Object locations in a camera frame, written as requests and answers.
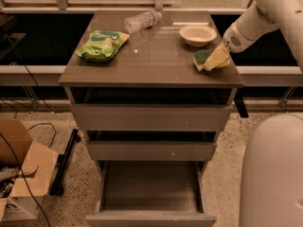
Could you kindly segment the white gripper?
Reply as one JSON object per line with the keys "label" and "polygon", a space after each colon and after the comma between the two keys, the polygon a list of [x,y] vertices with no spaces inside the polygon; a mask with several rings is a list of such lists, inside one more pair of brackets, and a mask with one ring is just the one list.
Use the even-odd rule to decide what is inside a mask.
{"label": "white gripper", "polygon": [[223,44],[219,44],[205,61],[205,70],[211,71],[226,66],[230,58],[229,51],[243,52],[254,43],[255,36],[255,32],[249,27],[243,27],[237,22],[233,23],[223,34]]}

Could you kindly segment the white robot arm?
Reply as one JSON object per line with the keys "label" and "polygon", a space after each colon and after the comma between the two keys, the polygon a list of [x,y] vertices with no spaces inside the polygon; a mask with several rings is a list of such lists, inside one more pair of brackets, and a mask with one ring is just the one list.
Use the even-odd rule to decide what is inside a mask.
{"label": "white robot arm", "polygon": [[[205,61],[227,65],[262,35],[279,29],[296,63],[303,65],[303,0],[255,0],[228,28]],[[303,227],[303,119],[283,113],[263,121],[247,144],[241,174],[239,227]]]}

